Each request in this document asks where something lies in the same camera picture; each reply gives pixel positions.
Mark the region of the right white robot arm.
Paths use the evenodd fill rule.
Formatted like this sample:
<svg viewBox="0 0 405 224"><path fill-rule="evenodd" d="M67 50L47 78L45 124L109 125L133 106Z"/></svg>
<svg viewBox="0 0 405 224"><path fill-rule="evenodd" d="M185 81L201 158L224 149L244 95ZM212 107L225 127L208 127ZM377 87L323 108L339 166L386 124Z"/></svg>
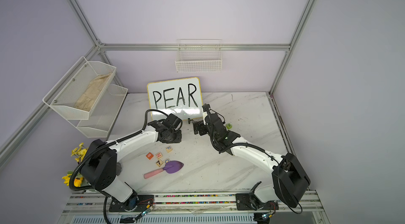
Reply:
<svg viewBox="0 0 405 224"><path fill-rule="evenodd" d="M299 206L311 181L298 158L291 153L276 154L250 143L240 134L227 129L222 117L209 104L204 104L202 120L193 122L194 133L208 135L218 153L247 160L270 174L274 196L291 209Z"/></svg>

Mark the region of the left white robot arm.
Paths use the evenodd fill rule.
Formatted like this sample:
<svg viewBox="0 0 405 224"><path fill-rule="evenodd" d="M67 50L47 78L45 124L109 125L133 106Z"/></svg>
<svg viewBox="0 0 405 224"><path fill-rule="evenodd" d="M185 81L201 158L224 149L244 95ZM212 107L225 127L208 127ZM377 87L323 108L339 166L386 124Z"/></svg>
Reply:
<svg viewBox="0 0 405 224"><path fill-rule="evenodd" d="M142 128L122 138L103 142L95 140L90 144L83 161L78 167L90 187L120 203L137 201L137 193L117 174L118 163L136 150L155 143L181 142L182 120L174 114L164 119L144 121Z"/></svg>

